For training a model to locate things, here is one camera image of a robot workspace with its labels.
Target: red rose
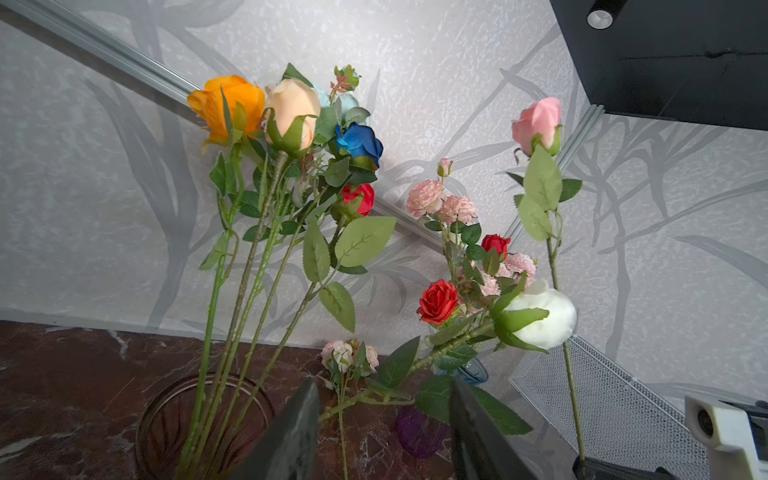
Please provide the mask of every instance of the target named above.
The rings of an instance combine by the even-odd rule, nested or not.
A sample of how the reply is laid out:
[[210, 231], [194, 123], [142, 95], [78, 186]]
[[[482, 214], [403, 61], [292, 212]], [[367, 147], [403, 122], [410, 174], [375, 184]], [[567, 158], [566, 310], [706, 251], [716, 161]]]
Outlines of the red rose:
[[422, 316], [422, 321], [440, 325], [445, 322], [458, 306], [458, 290], [453, 283], [438, 280], [424, 290], [419, 300], [416, 313]]
[[345, 185], [341, 190], [341, 197], [344, 199], [344, 204], [347, 205], [352, 200], [355, 200], [358, 195], [362, 195], [362, 203], [360, 208], [357, 209], [357, 213], [368, 217], [373, 208], [373, 201], [376, 199], [376, 192], [373, 191], [373, 187], [370, 184], [363, 184], [357, 187], [357, 190], [352, 191], [349, 185]]
[[502, 258], [503, 262], [507, 258], [507, 248], [509, 247], [509, 242], [511, 241], [511, 238], [500, 237], [496, 234], [486, 235], [485, 238], [482, 239], [480, 246], [486, 252], [490, 252], [491, 249], [495, 248], [499, 255], [504, 255], [504, 258]]

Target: silver mesh container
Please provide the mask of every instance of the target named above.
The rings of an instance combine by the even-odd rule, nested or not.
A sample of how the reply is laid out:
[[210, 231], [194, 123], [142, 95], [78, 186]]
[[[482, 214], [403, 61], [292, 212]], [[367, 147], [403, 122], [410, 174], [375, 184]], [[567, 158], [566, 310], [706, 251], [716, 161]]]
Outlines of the silver mesh container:
[[[587, 457], [709, 480], [707, 452], [685, 428], [682, 413], [578, 336], [568, 345]], [[509, 381], [576, 452], [562, 347], [549, 355], [526, 352]]]

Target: red marble surface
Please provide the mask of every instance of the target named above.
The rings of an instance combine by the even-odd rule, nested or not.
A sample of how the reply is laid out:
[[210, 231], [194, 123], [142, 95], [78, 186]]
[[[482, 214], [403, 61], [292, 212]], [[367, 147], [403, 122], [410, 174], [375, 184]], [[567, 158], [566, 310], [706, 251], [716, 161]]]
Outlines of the red marble surface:
[[[144, 407], [197, 371], [201, 347], [200, 340], [173, 336], [0, 322], [0, 478], [136, 478], [134, 440]], [[214, 357], [220, 349], [214, 345]], [[237, 362], [246, 350], [241, 346]], [[257, 348], [249, 377], [258, 377], [273, 351]], [[286, 348], [264, 389], [279, 412], [312, 376], [324, 404], [332, 405], [321, 371], [318, 350]], [[366, 405], [344, 415], [350, 479], [452, 478], [448, 449], [427, 460], [412, 457], [399, 444], [395, 417], [392, 407]], [[338, 428], [328, 421], [315, 478], [342, 477]]]

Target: pale pink flower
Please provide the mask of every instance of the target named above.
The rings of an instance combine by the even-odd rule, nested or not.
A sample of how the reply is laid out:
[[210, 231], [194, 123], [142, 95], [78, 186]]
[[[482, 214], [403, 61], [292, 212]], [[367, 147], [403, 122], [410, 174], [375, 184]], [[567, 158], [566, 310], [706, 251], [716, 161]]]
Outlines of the pale pink flower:
[[443, 158], [437, 165], [437, 174], [439, 177], [447, 177], [451, 174], [451, 167], [453, 166], [453, 160]]
[[366, 358], [368, 359], [368, 365], [371, 367], [371, 373], [376, 373], [376, 367], [379, 366], [379, 354], [370, 345], [366, 345]]
[[437, 217], [448, 225], [457, 220], [469, 224], [478, 217], [478, 209], [475, 208], [475, 204], [467, 197], [451, 195], [445, 199], [442, 208], [437, 213]]
[[525, 286], [528, 287], [536, 279], [536, 264], [525, 253], [515, 253], [514, 255], [507, 255], [504, 263], [498, 266], [496, 276], [510, 278], [513, 273], [520, 274], [523, 272], [528, 272], [528, 279], [525, 281]]
[[424, 217], [426, 214], [433, 214], [440, 210], [444, 199], [445, 192], [442, 189], [442, 182], [427, 180], [413, 186], [411, 193], [408, 194], [406, 209], [414, 217]]
[[323, 365], [328, 370], [330, 370], [330, 360], [333, 358], [339, 364], [341, 373], [345, 373], [349, 365], [352, 364], [352, 346], [342, 340], [328, 342], [323, 347], [323, 351], [320, 352], [320, 356], [323, 358]]
[[539, 100], [520, 113], [520, 120], [512, 122], [512, 138], [529, 157], [533, 154], [533, 137], [541, 134], [541, 143], [551, 148], [560, 124], [561, 104], [557, 98]]
[[488, 275], [482, 270], [480, 270], [480, 275], [482, 275], [482, 281], [485, 284], [480, 286], [480, 291], [484, 296], [502, 294], [502, 289], [498, 287], [498, 283], [493, 276]]

